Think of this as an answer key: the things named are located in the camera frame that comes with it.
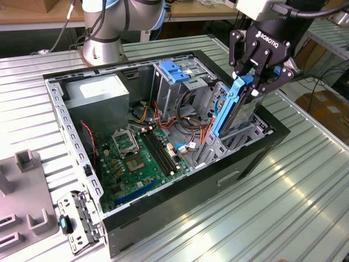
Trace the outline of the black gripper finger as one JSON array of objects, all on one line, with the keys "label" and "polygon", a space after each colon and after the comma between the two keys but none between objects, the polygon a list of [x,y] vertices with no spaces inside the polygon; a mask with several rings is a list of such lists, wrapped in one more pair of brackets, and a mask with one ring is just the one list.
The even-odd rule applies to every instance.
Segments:
[{"label": "black gripper finger", "polygon": [[249,85],[249,94],[258,96],[267,94],[290,82],[295,77],[295,62],[289,58],[284,62],[272,65],[271,60],[276,54],[272,50],[264,50],[257,61],[253,82]]},{"label": "black gripper finger", "polygon": [[229,65],[235,75],[246,75],[253,67],[255,74],[262,74],[262,64],[256,57],[260,49],[262,32],[257,28],[234,30],[230,33]]}]

